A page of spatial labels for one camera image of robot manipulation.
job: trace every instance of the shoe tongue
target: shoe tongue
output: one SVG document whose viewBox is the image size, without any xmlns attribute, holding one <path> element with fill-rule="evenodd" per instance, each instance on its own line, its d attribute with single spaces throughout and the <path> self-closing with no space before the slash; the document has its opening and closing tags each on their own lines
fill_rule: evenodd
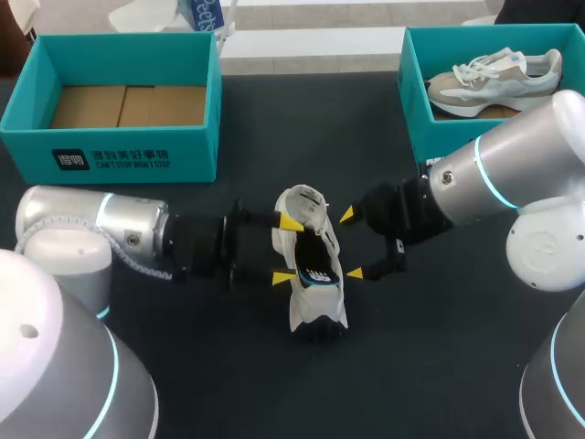
<svg viewBox="0 0 585 439">
<path fill-rule="evenodd" d="M 508 70 L 515 66 L 518 66 L 522 70 L 522 73 L 527 72 L 527 59 L 524 56 L 524 53 L 513 52 L 509 55 L 506 55 L 502 59 L 489 64 L 490 68 L 496 69 L 497 71 Z"/>
<path fill-rule="evenodd" d="M 319 230 L 327 215 L 327 206 L 323 196 L 310 187 L 298 187 L 298 192 L 294 196 L 299 201 L 298 218 L 294 219 L 307 228 Z"/>
</svg>

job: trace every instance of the shoe sole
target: shoe sole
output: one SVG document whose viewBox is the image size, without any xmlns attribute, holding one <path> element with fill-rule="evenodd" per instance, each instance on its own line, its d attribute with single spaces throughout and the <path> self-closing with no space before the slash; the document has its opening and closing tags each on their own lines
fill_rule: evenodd
<svg viewBox="0 0 585 439">
<path fill-rule="evenodd" d="M 474 107 L 458 107 L 456 105 L 447 105 L 446 103 L 436 102 L 431 99 L 429 101 L 432 105 L 437 107 L 442 112 L 446 112 L 449 115 L 455 115 L 463 118 L 472 118 L 477 116 L 484 108 L 492 105 L 503 105 L 505 107 L 516 110 L 517 112 L 524 112 L 530 110 L 542 102 L 546 102 L 551 98 L 549 96 L 540 96 L 537 98 L 499 98 L 491 102 L 476 105 Z"/>
</svg>

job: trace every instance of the shoe insole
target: shoe insole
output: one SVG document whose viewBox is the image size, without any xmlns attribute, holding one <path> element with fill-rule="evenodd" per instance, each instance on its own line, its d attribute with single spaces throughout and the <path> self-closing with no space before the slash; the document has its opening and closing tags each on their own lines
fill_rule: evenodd
<svg viewBox="0 0 585 439">
<path fill-rule="evenodd" d="M 331 266 L 327 247 L 322 237 L 315 235 L 314 230 L 306 228 L 303 232 L 297 232 L 294 259 L 304 286 L 339 283 L 339 276 Z"/>
</svg>

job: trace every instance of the white floor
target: white floor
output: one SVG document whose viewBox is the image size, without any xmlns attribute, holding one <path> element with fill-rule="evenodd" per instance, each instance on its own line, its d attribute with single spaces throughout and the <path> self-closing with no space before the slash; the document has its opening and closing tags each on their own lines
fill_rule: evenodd
<svg viewBox="0 0 585 439">
<path fill-rule="evenodd" d="M 399 54 L 405 27 L 242 30 L 222 58 L 278 58 Z"/>
</svg>

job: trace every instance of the logo on box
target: logo on box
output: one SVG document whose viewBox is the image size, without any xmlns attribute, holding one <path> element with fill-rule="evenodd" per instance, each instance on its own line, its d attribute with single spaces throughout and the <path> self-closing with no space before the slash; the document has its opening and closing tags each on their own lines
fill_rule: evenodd
<svg viewBox="0 0 585 439">
<path fill-rule="evenodd" d="M 90 164 L 80 149 L 53 149 L 53 156 L 61 171 L 88 171 Z"/>
</svg>

